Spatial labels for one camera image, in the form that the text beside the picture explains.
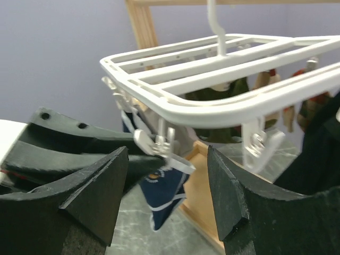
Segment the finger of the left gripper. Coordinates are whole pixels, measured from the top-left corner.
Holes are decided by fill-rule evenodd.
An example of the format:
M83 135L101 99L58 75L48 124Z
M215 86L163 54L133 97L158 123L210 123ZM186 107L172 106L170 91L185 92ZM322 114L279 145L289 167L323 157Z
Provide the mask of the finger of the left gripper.
M70 154L108 154L122 146L138 153L131 133L102 129L45 107L33 113L19 141Z
M106 154L69 154L16 142L4 158L4 170L25 177L36 185L59 180L106 157ZM159 170L165 160L141 152L128 153L124 191L130 191L143 178Z

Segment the white plastic clip hanger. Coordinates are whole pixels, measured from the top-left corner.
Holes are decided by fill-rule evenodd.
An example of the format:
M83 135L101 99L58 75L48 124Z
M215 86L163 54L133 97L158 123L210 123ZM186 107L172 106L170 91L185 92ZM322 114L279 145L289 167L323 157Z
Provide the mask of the white plastic clip hanger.
M244 168L258 173L285 136L281 131L266 134L266 116L337 86L339 64L236 96L199 101L184 95L202 89L224 93L243 77L339 49L339 36L227 34L218 23L215 1L208 1L207 12L213 36L104 57L104 82L124 110L136 99L160 116L155 142L144 127L134 132L145 153L172 163L175 132L164 127L165 121L196 129L240 125Z

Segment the navy blue white-trimmed underwear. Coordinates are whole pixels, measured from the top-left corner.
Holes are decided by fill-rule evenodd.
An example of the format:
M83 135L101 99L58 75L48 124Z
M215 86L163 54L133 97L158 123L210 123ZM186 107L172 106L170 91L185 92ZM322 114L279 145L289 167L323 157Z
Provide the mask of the navy blue white-trimmed underwear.
M139 185L151 209L150 224L158 231L172 212L186 199L184 184L194 172L195 167L181 156L174 155L171 169L153 171L141 163L129 162L123 194Z

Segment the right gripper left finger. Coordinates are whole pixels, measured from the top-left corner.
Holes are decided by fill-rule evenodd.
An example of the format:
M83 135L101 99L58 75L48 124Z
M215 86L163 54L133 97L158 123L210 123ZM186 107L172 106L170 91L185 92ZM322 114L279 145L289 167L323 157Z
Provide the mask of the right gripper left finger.
M30 192L1 196L1 254L104 254L121 203L128 151Z

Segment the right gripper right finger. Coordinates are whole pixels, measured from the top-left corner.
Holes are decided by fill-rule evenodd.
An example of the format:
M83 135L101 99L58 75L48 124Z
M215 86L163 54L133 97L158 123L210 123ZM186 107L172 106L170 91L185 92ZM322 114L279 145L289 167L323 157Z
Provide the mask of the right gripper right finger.
M339 254L339 188L302 195L208 148L218 238L227 254Z

